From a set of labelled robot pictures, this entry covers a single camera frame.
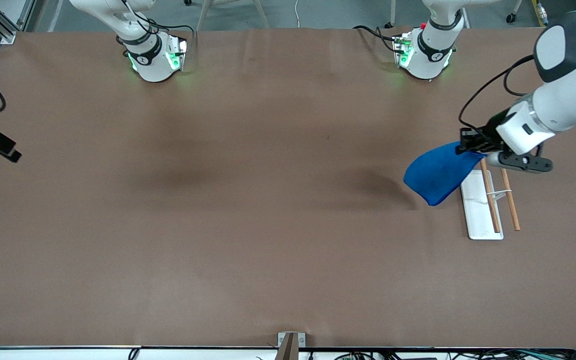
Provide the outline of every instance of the table surface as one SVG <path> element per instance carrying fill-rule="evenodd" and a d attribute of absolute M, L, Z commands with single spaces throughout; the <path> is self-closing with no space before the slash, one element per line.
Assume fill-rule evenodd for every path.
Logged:
<path fill-rule="evenodd" d="M 510 175 L 502 241 L 468 239 L 458 191 L 428 207 L 402 182 L 538 33 L 464 30 L 429 82 L 358 30 L 206 32 L 156 84 L 113 34 L 18 34 L 0 345 L 576 347 L 576 128 L 552 173 Z M 510 85 L 539 83 L 526 64 Z M 496 83 L 465 118 L 513 100 Z"/>

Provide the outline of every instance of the floor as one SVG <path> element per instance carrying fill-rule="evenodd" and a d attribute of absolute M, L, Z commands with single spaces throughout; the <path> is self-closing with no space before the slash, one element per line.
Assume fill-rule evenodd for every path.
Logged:
<path fill-rule="evenodd" d="M 263 10 L 272 28 L 295 28 L 295 0 L 261 0 Z M 202 0 L 186 6 L 182 0 L 158 0 L 146 12 L 149 18 L 163 25 L 191 25 L 196 27 L 201 13 Z M 576 9 L 576 0 L 542 0 L 551 13 L 561 14 Z M 515 23 L 506 23 L 515 0 L 471 7 L 468 10 L 473 28 L 538 27 L 530 0 L 524 0 Z M 79 11 L 69 0 L 44 0 L 38 6 L 34 24 L 35 32 L 109 32 L 110 29 L 89 14 Z M 390 20 L 391 3 L 388 0 L 299 0 L 297 12 L 304 28 L 348 29 L 356 25 L 382 27 Z M 396 25 L 415 26 L 428 19 L 428 10 L 421 0 L 398 0 Z M 203 30 L 245 30 L 261 28 L 263 24 L 251 0 L 211 7 Z"/>

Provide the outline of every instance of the white robotic arm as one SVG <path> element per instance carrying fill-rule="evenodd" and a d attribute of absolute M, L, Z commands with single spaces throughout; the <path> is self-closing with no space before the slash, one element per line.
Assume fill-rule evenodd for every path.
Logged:
<path fill-rule="evenodd" d="M 418 27 L 396 39 L 397 64 L 410 75 L 420 79 L 432 79 L 448 66 L 455 39 L 464 28 L 461 9 L 475 5 L 487 5 L 499 0 L 423 0 L 430 10 L 430 19 L 424 28 Z"/>
<path fill-rule="evenodd" d="M 491 152 L 492 166 L 546 173 L 553 163 L 535 147 L 576 126 L 576 11 L 555 19 L 539 35 L 533 55 L 544 84 L 522 96 L 477 130 L 462 129 L 462 150 Z"/>
<path fill-rule="evenodd" d="M 114 30 L 128 50 L 132 68 L 147 82 L 162 82 L 183 68 L 185 39 L 158 31 L 142 11 L 155 0 L 70 0 L 77 9 Z"/>

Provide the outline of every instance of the white cable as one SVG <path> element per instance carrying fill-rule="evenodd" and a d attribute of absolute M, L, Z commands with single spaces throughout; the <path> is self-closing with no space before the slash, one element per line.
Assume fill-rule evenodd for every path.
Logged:
<path fill-rule="evenodd" d="M 294 3 L 294 15 L 297 16 L 297 28 L 301 28 L 302 24 L 299 22 L 299 13 L 297 13 L 297 4 L 299 4 L 299 0 L 295 1 Z"/>

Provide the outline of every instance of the wooden dowel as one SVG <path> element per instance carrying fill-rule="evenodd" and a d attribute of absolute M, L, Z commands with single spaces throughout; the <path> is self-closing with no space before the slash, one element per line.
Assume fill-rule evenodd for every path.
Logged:
<path fill-rule="evenodd" d="M 515 231 L 519 231 L 522 228 L 519 226 L 519 216 L 517 216 L 517 209 L 515 208 L 515 199 L 513 198 L 513 192 L 510 190 L 510 181 L 508 180 L 508 171 L 505 168 L 501 169 L 501 178 L 503 178 L 503 187 L 505 188 L 505 197 L 508 198 L 508 207 L 510 207 L 510 218 L 512 218 L 512 227 Z"/>
<path fill-rule="evenodd" d="M 490 217 L 492 218 L 492 227 L 495 233 L 501 233 L 501 226 L 499 225 L 497 208 L 495 207 L 495 199 L 492 193 L 492 185 L 488 174 L 488 166 L 486 158 L 481 159 L 479 162 L 481 168 L 481 175 L 484 177 L 484 187 L 486 188 L 486 198 L 488 200 L 488 209 L 490 210 Z"/>

